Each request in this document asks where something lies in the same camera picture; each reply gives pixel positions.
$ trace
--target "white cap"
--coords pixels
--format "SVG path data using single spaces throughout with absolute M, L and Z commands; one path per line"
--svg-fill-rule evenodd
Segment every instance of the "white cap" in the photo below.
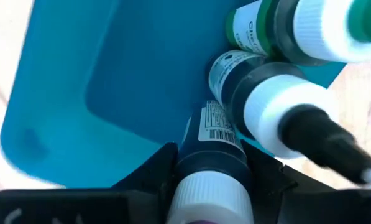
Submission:
M 371 43 L 355 40 L 348 25 L 354 0 L 299 0 L 293 28 L 307 55 L 334 62 L 371 60 Z
M 333 121 L 338 120 L 337 103 L 329 90 L 293 75 L 277 75 L 259 84 L 247 98 L 246 127 L 275 156 L 301 157 L 302 154 L 287 148 L 278 136 L 283 116 L 298 105 L 314 105 Z
M 185 177 L 175 191 L 167 224 L 197 221 L 253 224 L 252 205 L 244 186 L 231 176 L 215 171 Z

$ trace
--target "barcode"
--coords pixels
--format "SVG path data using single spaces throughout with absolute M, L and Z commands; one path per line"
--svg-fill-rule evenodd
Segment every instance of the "barcode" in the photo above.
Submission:
M 229 141 L 242 148 L 242 144 L 240 143 L 239 139 L 235 136 L 234 133 L 229 131 L 221 129 L 210 130 L 210 139 L 220 139 L 224 141 Z

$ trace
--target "barcode sticker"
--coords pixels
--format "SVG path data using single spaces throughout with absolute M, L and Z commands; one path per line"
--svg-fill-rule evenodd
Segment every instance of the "barcode sticker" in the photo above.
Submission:
M 224 109 L 217 101 L 207 101 L 206 107 L 201 110 L 198 140 L 224 142 L 243 151 Z

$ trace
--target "blue tray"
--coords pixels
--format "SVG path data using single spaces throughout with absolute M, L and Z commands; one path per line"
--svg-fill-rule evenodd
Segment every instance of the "blue tray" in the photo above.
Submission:
M 224 20 L 250 0 L 35 0 L 1 133 L 8 160 L 67 187 L 107 187 L 179 142 L 206 99 Z M 303 68 L 328 86 L 344 64 Z

